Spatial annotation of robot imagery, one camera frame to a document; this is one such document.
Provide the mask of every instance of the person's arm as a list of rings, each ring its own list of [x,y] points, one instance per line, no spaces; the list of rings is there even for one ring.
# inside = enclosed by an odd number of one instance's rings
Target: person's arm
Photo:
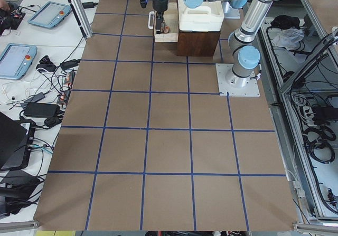
[[[0,9],[5,10],[5,11],[10,10],[10,6],[6,2],[6,0],[0,0]]]

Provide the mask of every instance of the blue and white device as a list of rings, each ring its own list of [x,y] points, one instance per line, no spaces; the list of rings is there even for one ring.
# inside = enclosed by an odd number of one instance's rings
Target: blue and white device
[[[70,12],[69,5],[49,1],[28,20],[28,23],[51,29],[63,21]]]
[[[31,66],[36,52],[34,45],[8,44],[0,56],[0,78],[20,79]]]

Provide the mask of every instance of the white desk surface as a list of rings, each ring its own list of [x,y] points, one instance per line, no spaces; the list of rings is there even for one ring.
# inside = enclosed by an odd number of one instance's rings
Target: white desk surface
[[[48,1],[58,2],[67,4],[67,0],[23,0],[21,6],[29,6],[32,4],[44,5]],[[82,0],[83,2],[98,2],[99,0]],[[22,43],[22,44],[31,44],[37,46],[37,55],[34,58],[32,66],[29,68],[27,74],[19,81],[14,81],[11,84],[11,87],[8,87],[8,95],[15,96],[16,99],[22,99],[25,97],[25,90],[28,87],[28,83],[33,79],[38,77],[37,71],[35,70],[36,65],[39,63],[39,60],[48,55],[51,61],[58,65],[62,62],[75,48],[79,43],[82,35],[80,29],[74,18],[74,14],[70,14],[61,22],[57,27],[49,30],[42,27],[33,26],[28,24],[28,19],[33,15],[30,11],[25,11],[26,17],[23,22],[20,24],[18,30],[12,30],[8,36],[0,37],[0,52],[2,52],[8,43]],[[86,10],[86,14],[89,22],[92,22],[95,8]],[[82,56],[83,49],[86,42],[82,41],[80,46],[75,50],[74,54],[69,59],[79,59]],[[32,82],[31,87],[38,88],[41,83],[44,81],[44,77],[41,76],[36,81]],[[12,82],[13,80],[0,79],[0,111],[5,115],[11,117],[14,120],[18,120],[19,113],[22,110],[19,107],[15,107],[10,110],[12,105],[7,105],[10,101],[6,98],[3,93],[2,85],[5,83]],[[40,102],[51,102],[56,97],[56,93],[50,92],[46,95],[46,98]],[[38,125],[42,125],[44,119],[32,118]],[[60,125],[53,127],[50,130],[36,130],[35,137],[45,140],[47,143],[52,144],[57,133],[59,132]],[[45,174],[48,171],[52,155],[44,152],[44,160],[41,174]],[[24,169],[27,173],[31,175],[36,175],[41,165],[42,154],[41,151],[36,151],[31,153],[29,165]],[[5,176],[6,173],[0,173],[0,176]],[[39,191],[42,186],[38,186],[34,193]],[[9,222],[23,222],[33,219],[34,213],[36,211],[36,205],[30,205],[27,208],[21,209],[17,215],[10,215],[7,218],[0,220],[0,223],[9,223]]]

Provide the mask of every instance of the metal base plate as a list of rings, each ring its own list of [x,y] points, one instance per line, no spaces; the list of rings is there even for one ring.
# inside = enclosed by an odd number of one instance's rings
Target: metal base plate
[[[251,79],[249,83],[243,88],[234,88],[226,81],[226,74],[228,70],[232,68],[233,64],[226,63],[217,63],[217,81],[218,81],[218,90],[220,96],[229,96],[231,97],[259,97],[259,89],[256,79]]]
[[[224,18],[230,20],[239,20],[241,18],[239,9],[234,9],[231,6],[229,6],[229,10],[226,13],[224,13]]]

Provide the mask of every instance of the yellow object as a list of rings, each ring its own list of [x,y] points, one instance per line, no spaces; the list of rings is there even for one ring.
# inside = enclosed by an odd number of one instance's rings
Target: yellow object
[[[75,231],[38,231],[36,236],[75,236]]]

